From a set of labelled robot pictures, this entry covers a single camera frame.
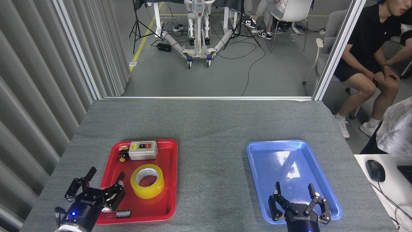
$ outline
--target medical lift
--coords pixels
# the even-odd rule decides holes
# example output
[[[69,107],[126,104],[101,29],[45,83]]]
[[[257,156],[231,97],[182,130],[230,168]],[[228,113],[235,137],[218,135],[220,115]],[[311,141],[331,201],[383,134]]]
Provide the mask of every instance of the medical lift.
[[[162,30],[162,37],[168,40],[170,45],[187,60],[188,68],[192,67],[192,60],[195,57],[206,58],[206,65],[210,67],[212,58],[232,36],[233,28],[220,39],[216,47],[207,48],[207,45],[210,45],[209,15],[214,2],[215,0],[185,0],[189,42],[194,49],[186,49],[185,45],[180,46],[171,35],[167,36],[169,33],[166,30]]]

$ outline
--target white sock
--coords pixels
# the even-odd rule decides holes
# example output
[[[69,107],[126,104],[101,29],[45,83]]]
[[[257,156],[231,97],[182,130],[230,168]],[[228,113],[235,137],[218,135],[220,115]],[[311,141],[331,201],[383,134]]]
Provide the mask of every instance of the white sock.
[[[336,115],[335,115],[335,119],[342,119],[342,118],[346,118],[346,117],[340,115],[339,112],[337,112]]]
[[[377,125],[379,125],[380,120],[376,120],[374,118],[370,118],[368,123],[366,124],[370,128],[375,128]]]

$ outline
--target bracelet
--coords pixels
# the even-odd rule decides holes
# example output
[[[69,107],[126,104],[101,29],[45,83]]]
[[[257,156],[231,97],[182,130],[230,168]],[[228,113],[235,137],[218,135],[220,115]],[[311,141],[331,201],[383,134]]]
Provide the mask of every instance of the bracelet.
[[[381,66],[381,70],[382,70],[382,71],[383,71],[383,69],[385,68],[385,66],[389,67],[389,64],[388,64],[388,63],[383,64],[383,65]]]

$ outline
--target man's hand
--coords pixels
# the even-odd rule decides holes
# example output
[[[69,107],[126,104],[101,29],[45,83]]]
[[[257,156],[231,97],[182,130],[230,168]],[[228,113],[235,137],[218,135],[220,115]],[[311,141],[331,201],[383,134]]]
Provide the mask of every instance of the man's hand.
[[[398,75],[392,71],[392,69],[390,67],[386,67],[382,70],[382,73],[384,74],[385,78],[384,80],[388,80],[388,78],[392,78],[394,79],[397,83],[400,82],[400,78],[398,77]]]
[[[374,74],[373,72],[369,71],[369,70],[366,70],[363,74],[364,74],[370,81],[372,81],[372,80],[375,79],[375,74]]]

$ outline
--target switch box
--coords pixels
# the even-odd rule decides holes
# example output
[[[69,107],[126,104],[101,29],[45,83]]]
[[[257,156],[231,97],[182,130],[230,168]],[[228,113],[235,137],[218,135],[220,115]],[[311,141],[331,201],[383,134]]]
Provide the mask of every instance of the switch box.
[[[129,157],[131,160],[155,159],[156,156],[156,141],[135,141],[130,143]]]

